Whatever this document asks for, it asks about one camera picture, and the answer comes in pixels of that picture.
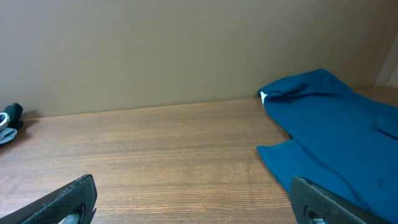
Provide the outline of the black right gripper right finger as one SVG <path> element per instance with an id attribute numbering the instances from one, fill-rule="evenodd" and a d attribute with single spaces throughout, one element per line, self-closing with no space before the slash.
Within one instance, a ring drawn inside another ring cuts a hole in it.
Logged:
<path id="1" fill-rule="evenodd" d="M 302 177 L 293 178 L 289 200 L 298 224 L 389 223 Z"/>

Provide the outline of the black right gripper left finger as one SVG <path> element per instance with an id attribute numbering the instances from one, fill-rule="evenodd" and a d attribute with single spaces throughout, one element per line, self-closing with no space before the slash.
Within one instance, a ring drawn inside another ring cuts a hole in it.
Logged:
<path id="1" fill-rule="evenodd" d="M 44 197 L 1 218 L 1 223 L 90 224 L 95 215 L 97 190 L 94 178 L 86 174 Z"/>

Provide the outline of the blue t-shirt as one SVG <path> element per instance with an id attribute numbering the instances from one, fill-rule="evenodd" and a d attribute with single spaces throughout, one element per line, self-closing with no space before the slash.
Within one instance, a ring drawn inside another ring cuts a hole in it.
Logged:
<path id="1" fill-rule="evenodd" d="M 257 151 L 286 191 L 304 177 L 397 222 L 397 108 L 355 93 L 325 69 L 258 91 L 289 140 Z"/>

